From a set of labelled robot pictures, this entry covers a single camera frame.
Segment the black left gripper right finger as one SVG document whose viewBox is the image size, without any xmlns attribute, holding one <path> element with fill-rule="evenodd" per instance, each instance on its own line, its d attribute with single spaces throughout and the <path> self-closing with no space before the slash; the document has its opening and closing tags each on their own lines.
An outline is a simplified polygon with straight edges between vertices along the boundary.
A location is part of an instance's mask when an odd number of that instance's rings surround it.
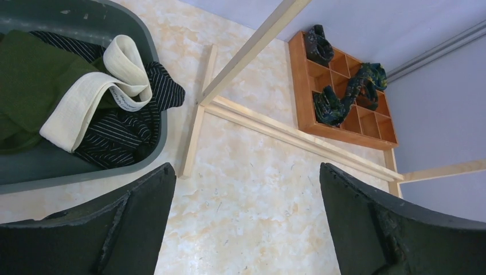
<svg viewBox="0 0 486 275">
<path fill-rule="evenodd" d="M 320 186 L 341 274 L 484 274 L 485 223 L 405 201 L 330 163 Z"/>
</svg>

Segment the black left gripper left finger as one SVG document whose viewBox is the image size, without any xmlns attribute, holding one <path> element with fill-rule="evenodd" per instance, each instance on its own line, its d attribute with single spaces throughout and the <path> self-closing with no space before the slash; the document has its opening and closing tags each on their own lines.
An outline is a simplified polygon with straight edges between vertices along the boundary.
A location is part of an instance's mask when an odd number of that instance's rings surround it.
<svg viewBox="0 0 486 275">
<path fill-rule="evenodd" d="M 1 224 L 1 273 L 154 274 L 176 180 L 165 163 L 78 206 Z"/>
</svg>

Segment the green underwear with cream waistband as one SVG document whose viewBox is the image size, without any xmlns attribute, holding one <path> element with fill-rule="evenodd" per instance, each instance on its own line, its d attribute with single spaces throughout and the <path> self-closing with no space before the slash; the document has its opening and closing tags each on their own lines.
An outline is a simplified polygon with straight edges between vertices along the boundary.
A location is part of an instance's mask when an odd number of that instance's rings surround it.
<svg viewBox="0 0 486 275">
<path fill-rule="evenodd" d="M 142 109 L 152 99 L 135 41 L 116 36 L 92 61 L 34 34 L 1 37 L 1 153 L 14 154 L 46 139 L 74 152 L 99 107 Z"/>
</svg>

